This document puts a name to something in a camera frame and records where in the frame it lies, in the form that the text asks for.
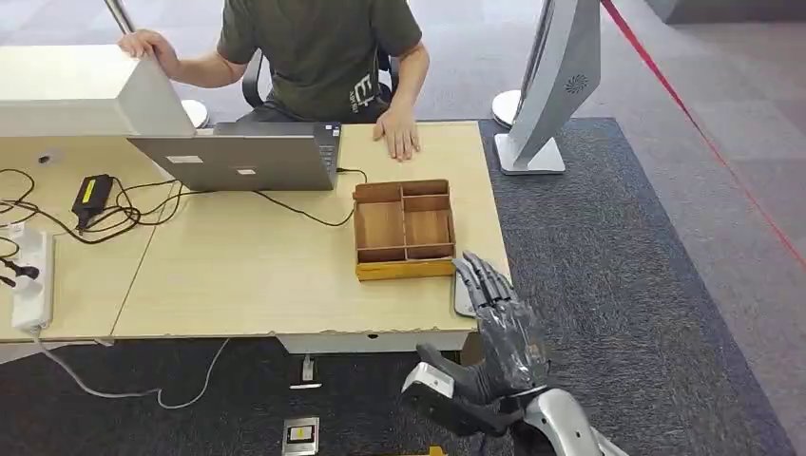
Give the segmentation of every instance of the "black office chair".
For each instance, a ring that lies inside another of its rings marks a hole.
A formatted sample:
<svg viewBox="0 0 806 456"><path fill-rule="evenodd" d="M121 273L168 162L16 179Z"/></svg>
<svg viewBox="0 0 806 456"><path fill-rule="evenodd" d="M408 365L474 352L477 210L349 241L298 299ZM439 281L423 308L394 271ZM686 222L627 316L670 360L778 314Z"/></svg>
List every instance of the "black office chair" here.
<svg viewBox="0 0 806 456"><path fill-rule="evenodd" d="M381 71L389 71L389 74L392 77L392 87L380 83L380 98L387 103L391 103L392 97L397 91L397 82L400 75L400 62L396 58L390 57L389 54L380 47L378 48L377 58L378 68ZM263 67L263 62L265 60L266 59L263 58L263 52L258 49L255 52L255 55L252 56L252 60L249 61L249 65L246 66L246 72L243 74L243 82L241 83L240 88L243 91L243 98L245 98L246 102L252 107L262 106L263 102L266 100L266 97L260 96L259 89L260 70Z"/></svg>

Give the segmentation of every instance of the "speaker grille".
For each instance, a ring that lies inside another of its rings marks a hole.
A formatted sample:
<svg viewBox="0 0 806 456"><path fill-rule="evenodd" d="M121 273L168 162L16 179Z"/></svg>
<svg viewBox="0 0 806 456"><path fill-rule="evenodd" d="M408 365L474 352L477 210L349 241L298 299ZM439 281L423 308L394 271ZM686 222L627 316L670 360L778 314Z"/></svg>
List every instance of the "speaker grille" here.
<svg viewBox="0 0 806 456"><path fill-rule="evenodd" d="M580 73L566 81L566 92L577 94L587 87L587 76Z"/></svg>

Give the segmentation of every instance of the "robot finger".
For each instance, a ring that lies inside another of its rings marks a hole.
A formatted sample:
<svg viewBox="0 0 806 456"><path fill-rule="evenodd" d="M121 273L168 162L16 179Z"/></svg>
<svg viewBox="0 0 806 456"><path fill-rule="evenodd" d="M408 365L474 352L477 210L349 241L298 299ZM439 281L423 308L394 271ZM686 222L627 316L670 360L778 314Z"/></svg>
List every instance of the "robot finger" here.
<svg viewBox="0 0 806 456"><path fill-rule="evenodd" d="M482 293L476 274L470 269L468 262L457 258L453 260L453 266L456 267L456 272L465 283L465 287L468 288L470 303L473 305L474 310L478 312L480 308L486 307L489 303L484 293Z"/></svg>
<svg viewBox="0 0 806 456"><path fill-rule="evenodd" d="M499 290L501 290L501 297L504 300L511 300L516 298L515 290L512 289L512 285L509 283L509 280L498 271L495 271L495 282L498 284Z"/></svg>
<svg viewBox="0 0 806 456"><path fill-rule="evenodd" d="M470 262L470 265L473 267L473 271L476 272L476 275L479 277L481 290L487 297L488 302L490 304L495 304L501 299L501 295L498 293L498 289L495 287L495 282L489 275L491 267L488 264L486 265L485 260L479 258L476 254L471 252L465 252L465 259Z"/></svg>
<svg viewBox="0 0 806 456"><path fill-rule="evenodd" d="M509 293L507 292L507 285L501 281L501 275L498 274L498 271L496 271L492 265L484 260L482 260L482 266L484 267L486 277L488 278L490 294L493 294L494 289L495 294L498 295L499 301L506 300L509 296Z"/></svg>

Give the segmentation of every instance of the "laptop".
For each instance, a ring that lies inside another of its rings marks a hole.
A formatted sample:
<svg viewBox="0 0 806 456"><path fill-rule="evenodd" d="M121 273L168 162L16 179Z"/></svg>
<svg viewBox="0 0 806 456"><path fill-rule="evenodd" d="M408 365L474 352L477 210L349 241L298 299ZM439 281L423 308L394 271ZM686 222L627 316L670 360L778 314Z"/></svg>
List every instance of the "laptop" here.
<svg viewBox="0 0 806 456"><path fill-rule="evenodd" d="M194 191L333 190L340 123L219 123L129 142Z"/></svg>

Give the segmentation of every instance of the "printed logo on t-shirt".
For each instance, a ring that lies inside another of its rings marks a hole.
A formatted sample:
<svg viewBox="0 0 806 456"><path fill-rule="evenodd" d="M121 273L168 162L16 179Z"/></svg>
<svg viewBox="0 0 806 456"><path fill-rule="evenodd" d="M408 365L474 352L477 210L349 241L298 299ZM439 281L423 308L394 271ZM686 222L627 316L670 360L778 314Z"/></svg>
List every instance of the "printed logo on t-shirt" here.
<svg viewBox="0 0 806 456"><path fill-rule="evenodd" d="M350 106L353 108L353 112L357 113L359 106L369 106L374 98L373 80L368 74L361 78L350 92Z"/></svg>

